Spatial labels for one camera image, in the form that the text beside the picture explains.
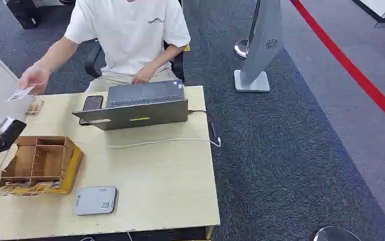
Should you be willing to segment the person's right hand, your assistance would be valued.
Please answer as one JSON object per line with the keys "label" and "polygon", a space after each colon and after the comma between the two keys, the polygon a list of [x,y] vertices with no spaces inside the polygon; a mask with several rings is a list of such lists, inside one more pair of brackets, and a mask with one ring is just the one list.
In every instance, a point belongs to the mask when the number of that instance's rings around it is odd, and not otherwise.
{"label": "person's right hand", "polygon": [[40,66],[30,66],[18,81],[20,89],[32,88],[31,94],[43,94],[48,85],[51,72],[41,68]]}

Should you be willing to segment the person's left hand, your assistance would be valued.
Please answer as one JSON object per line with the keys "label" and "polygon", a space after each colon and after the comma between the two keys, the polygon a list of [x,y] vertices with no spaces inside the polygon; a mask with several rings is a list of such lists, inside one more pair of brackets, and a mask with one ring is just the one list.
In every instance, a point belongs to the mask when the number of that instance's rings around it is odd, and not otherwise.
{"label": "person's left hand", "polygon": [[153,63],[144,65],[132,78],[132,84],[148,83],[158,67]]}

